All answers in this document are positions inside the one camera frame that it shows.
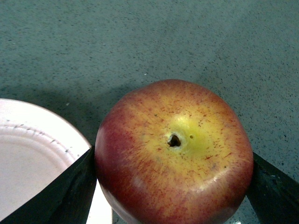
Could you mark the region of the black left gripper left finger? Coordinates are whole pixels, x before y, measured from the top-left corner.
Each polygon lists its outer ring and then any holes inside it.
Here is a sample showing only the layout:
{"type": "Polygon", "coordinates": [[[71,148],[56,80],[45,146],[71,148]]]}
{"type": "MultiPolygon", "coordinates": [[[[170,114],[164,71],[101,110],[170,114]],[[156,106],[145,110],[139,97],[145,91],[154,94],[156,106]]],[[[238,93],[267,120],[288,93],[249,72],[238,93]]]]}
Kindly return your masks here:
{"type": "Polygon", "coordinates": [[[96,188],[94,147],[2,224],[85,224],[96,188]]]}

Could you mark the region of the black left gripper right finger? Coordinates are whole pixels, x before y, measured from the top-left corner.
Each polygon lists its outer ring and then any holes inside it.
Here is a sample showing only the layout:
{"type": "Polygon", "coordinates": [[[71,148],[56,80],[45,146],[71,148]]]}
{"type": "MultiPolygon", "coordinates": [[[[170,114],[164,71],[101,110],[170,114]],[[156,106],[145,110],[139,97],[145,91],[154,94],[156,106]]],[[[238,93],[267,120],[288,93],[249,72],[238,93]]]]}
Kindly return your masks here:
{"type": "Polygon", "coordinates": [[[247,198],[261,224],[299,223],[299,183],[253,153],[247,198]]]}

